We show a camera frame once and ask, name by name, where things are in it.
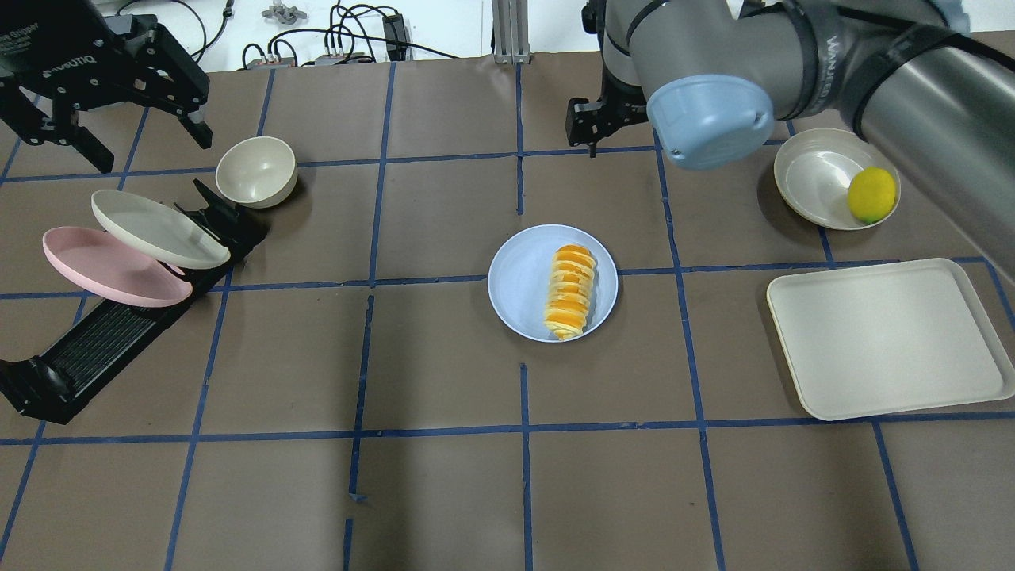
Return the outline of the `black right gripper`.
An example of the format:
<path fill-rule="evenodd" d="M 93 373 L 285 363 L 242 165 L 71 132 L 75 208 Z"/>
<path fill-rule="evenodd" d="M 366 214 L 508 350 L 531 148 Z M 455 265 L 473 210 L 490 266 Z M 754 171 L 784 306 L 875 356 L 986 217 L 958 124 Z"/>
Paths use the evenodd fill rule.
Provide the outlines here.
<path fill-rule="evenodd" d="M 588 146 L 588 158 L 594 159 L 600 140 L 621 128 L 648 122 L 648 101 L 642 88 L 605 71 L 597 100 L 570 98 L 568 101 L 565 135 L 569 146 Z"/>

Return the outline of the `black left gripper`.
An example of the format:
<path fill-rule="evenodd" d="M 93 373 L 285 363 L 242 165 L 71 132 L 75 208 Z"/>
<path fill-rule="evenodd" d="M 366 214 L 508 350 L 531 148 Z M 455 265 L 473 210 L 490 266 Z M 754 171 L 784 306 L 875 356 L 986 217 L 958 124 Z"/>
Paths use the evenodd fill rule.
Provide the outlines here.
<path fill-rule="evenodd" d="M 115 155 L 79 123 L 79 111 L 119 102 L 161 109 L 200 148 L 213 145 L 204 109 L 210 80 L 156 16 L 104 16 L 90 1 L 4 1 L 1 25 L 8 124 L 41 126 L 44 141 L 75 149 L 103 174 Z M 51 101 L 48 118 L 28 93 Z"/>

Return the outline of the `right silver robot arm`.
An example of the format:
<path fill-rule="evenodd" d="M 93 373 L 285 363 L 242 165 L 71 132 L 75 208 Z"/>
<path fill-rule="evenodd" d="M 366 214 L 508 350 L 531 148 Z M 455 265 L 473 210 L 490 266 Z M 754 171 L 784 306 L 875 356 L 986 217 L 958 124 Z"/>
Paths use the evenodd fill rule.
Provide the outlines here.
<path fill-rule="evenodd" d="M 969 35 L 960 1 L 591 1 L 583 19 L 603 83 L 569 101 L 570 146 L 649 122 L 675 166 L 710 170 L 837 109 L 1013 275 L 1013 58 Z"/>

